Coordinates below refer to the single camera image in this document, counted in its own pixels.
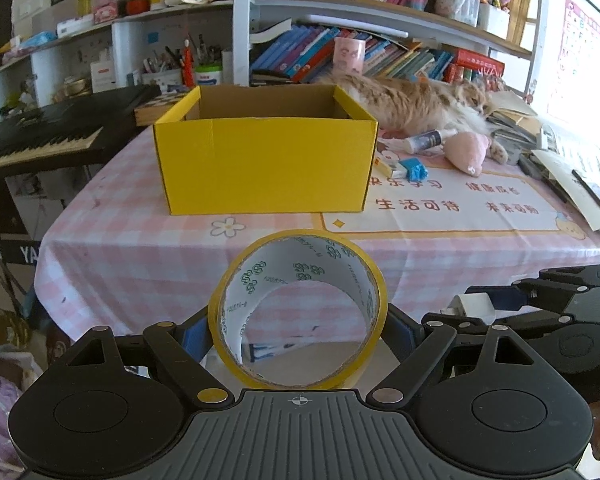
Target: cat paw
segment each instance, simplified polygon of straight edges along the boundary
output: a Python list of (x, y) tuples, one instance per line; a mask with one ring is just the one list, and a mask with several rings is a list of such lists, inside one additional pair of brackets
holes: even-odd
[(489, 156), (499, 164), (506, 164), (509, 160), (507, 150), (505, 150), (501, 144), (492, 142), (489, 148)]

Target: chessboard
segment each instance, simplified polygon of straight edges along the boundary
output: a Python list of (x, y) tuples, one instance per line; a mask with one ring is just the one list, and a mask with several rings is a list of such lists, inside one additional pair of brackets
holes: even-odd
[(160, 95), (142, 106), (136, 108), (136, 126), (150, 126), (160, 119), (174, 104), (186, 94)]

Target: tape roll inner core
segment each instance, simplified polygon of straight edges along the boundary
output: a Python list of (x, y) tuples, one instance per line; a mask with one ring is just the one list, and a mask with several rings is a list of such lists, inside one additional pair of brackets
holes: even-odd
[(358, 306), (366, 326), (365, 339), (357, 351), (338, 370), (316, 383), (339, 375), (351, 364), (369, 343), (379, 321), (379, 284), (369, 266), (354, 250), (317, 235), (282, 237), (265, 242), (248, 254), (229, 277), (219, 298), (217, 318), (222, 346), (242, 371), (259, 383), (279, 386), (242, 362), (242, 336), (249, 318), (260, 301), (272, 291), (288, 283), (305, 280), (328, 283), (346, 293)]

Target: crosshair marking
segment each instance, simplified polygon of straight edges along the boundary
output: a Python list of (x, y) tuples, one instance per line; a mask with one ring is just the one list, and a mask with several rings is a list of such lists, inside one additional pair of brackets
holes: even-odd
[(303, 397), (302, 395), (298, 395), (297, 397), (291, 399), (291, 402), (294, 403), (296, 406), (304, 406), (306, 403), (311, 401), (306, 397)]

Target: pink cup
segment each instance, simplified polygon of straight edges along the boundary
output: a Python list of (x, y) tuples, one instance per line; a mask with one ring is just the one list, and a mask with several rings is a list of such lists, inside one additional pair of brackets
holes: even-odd
[(333, 51), (333, 67), (347, 73), (362, 74), (365, 63), (365, 41), (352, 38), (336, 38)]

